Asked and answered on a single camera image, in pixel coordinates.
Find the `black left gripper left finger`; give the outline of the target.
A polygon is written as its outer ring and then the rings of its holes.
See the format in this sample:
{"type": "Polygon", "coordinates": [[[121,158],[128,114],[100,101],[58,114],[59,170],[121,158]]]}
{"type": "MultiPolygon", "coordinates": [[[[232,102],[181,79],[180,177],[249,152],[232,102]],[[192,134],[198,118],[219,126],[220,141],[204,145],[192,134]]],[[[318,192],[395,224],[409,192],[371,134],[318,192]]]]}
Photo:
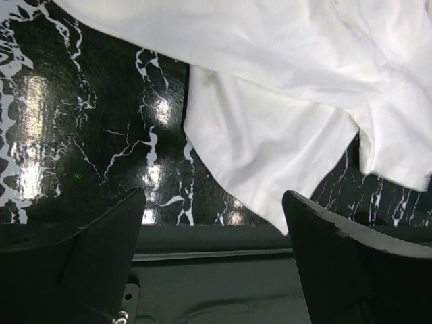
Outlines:
{"type": "Polygon", "coordinates": [[[146,205],[135,188],[53,225],[1,226],[2,323],[127,323],[122,308],[146,205]]]}

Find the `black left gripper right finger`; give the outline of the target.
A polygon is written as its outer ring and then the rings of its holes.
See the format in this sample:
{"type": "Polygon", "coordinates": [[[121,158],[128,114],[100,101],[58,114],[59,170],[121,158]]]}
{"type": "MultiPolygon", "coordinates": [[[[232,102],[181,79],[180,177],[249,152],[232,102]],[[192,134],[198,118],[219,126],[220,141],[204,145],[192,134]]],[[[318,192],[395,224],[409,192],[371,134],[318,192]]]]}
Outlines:
{"type": "Polygon", "coordinates": [[[297,192],[282,198],[313,323],[430,323],[431,229],[369,227],[297,192]]]}

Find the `white printed t shirt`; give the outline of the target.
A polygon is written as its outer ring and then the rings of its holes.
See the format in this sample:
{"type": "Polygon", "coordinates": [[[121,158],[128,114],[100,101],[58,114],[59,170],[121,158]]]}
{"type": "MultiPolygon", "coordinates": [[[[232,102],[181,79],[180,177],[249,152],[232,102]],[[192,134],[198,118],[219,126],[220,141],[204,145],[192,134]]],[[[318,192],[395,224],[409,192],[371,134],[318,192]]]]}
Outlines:
{"type": "Polygon", "coordinates": [[[184,131],[217,183],[281,233],[355,136],[359,167],[431,180],[430,1],[59,1],[187,63],[184,131]]]}

